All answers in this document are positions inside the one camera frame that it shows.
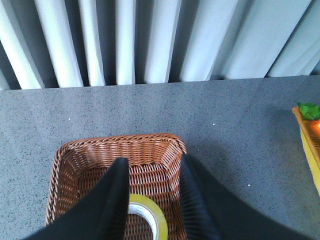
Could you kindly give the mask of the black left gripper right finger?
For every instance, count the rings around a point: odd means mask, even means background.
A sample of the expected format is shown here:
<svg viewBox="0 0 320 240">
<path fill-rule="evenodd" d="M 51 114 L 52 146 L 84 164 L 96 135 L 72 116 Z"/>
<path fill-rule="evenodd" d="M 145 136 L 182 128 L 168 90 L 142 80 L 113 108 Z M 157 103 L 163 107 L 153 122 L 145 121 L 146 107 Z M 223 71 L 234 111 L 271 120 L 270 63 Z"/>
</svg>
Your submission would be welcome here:
<svg viewBox="0 0 320 240">
<path fill-rule="evenodd" d="M 179 194 L 189 240 L 310 239 L 236 197 L 190 154 L 181 157 Z"/>
</svg>

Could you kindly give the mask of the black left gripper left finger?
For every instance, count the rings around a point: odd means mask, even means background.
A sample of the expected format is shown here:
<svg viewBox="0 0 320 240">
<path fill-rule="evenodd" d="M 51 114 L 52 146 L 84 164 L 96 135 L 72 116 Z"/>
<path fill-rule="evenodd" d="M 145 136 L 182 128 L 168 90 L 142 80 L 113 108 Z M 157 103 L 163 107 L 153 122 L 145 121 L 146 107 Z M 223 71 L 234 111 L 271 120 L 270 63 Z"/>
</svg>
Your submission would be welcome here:
<svg viewBox="0 0 320 240">
<path fill-rule="evenodd" d="M 122 240 L 129 208 L 129 163 L 117 158 L 71 209 L 29 240 Z"/>
</svg>

